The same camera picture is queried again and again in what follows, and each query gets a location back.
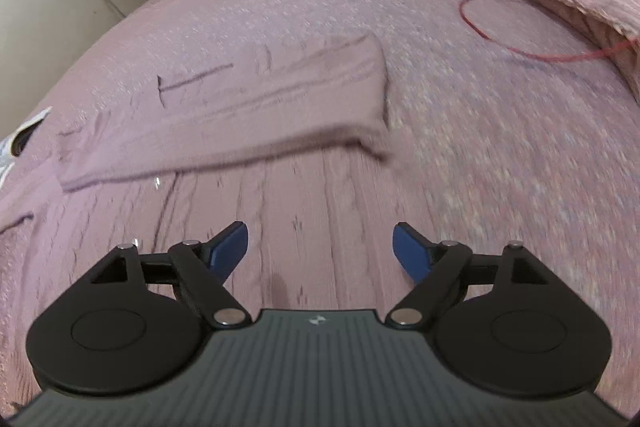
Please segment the lilac knitted sweater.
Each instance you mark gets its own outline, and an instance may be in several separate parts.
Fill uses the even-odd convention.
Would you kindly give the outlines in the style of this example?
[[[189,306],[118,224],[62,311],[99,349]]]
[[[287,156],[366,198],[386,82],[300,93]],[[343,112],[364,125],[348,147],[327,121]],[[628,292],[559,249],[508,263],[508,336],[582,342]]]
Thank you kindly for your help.
[[[230,285],[263,305],[387,308],[396,220],[424,205],[416,118],[370,34],[246,44],[40,124],[1,197],[1,310],[35,315],[104,251],[240,219]]]

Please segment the pink floral bed sheet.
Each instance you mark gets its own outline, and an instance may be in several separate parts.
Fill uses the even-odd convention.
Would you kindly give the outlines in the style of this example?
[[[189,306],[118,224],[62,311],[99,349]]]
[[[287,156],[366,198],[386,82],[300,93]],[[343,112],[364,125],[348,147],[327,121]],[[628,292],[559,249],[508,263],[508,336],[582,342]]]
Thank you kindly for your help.
[[[588,49],[546,10],[474,2],[472,17],[509,43],[503,50],[472,34],[458,3],[151,0],[88,49],[44,97],[50,115],[3,192],[2,218],[24,220],[1,236],[2,413],[38,390],[29,325],[113,246],[164,251],[235,220],[248,225],[250,249],[228,286],[252,312],[390,309],[409,287],[390,248],[399,221],[489,254],[519,239],[608,323],[614,348],[600,394],[637,412],[638,104],[609,62],[520,57]],[[386,57],[389,162],[335,147],[70,194],[24,185],[58,132],[129,107],[160,76],[246,46],[365,31]]]

